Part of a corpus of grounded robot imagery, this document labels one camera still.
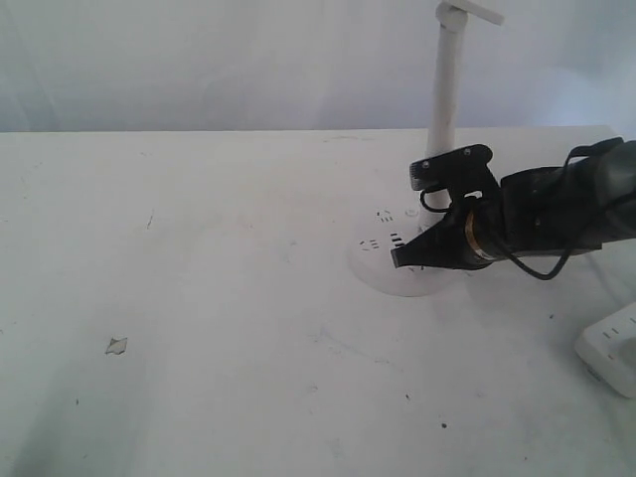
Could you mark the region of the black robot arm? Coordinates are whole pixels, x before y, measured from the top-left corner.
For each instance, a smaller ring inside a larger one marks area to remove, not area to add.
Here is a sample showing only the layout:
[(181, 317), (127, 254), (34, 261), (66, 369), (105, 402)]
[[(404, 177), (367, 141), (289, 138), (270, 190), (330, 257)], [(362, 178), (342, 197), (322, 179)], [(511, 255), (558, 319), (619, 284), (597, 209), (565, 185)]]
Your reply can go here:
[(573, 148), (560, 166), (495, 179), (474, 144), (409, 166), (426, 197), (445, 191), (440, 222), (392, 251), (393, 264), (480, 270), (508, 260), (551, 280), (574, 255), (635, 237), (635, 144), (614, 137)]

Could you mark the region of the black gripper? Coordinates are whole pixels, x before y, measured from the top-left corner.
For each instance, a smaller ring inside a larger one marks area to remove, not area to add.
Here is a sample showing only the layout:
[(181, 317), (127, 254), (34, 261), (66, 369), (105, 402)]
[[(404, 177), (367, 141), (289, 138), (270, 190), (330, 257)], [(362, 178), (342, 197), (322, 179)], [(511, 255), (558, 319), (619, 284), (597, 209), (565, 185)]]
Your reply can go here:
[(394, 248), (395, 268), (479, 270), (531, 256), (602, 248), (604, 173), (597, 166), (540, 167), (496, 181), (480, 166), (465, 175), (464, 211), (450, 211)]

